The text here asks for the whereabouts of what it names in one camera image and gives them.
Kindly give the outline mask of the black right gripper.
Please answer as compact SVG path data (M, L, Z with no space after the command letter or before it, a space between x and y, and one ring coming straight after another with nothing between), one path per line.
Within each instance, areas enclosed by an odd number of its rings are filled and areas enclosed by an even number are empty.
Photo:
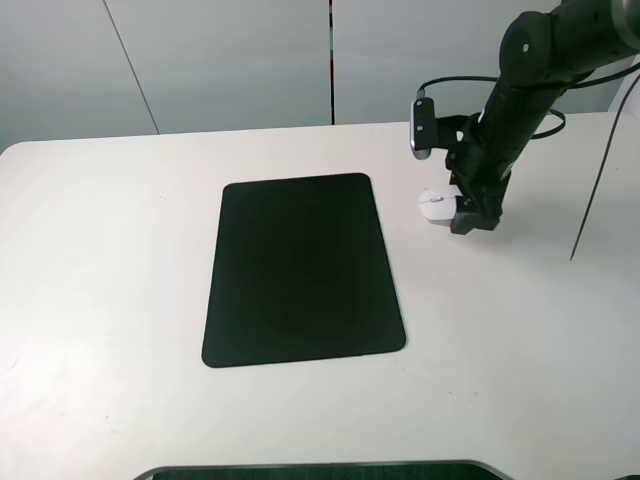
M436 120L438 148L447 151L446 168L463 197L455 200L449 230L466 235L493 231L500 223L510 171L526 139L521 132L483 115L454 115Z

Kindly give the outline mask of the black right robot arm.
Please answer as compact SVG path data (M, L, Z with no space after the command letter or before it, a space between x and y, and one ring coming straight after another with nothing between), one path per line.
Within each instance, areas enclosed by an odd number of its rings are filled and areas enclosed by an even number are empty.
M429 121L428 145L447 150L460 191L451 232L495 229L511 169L556 100L638 52L636 1L564 1L549 13L519 15L502 39L500 75L482 112Z

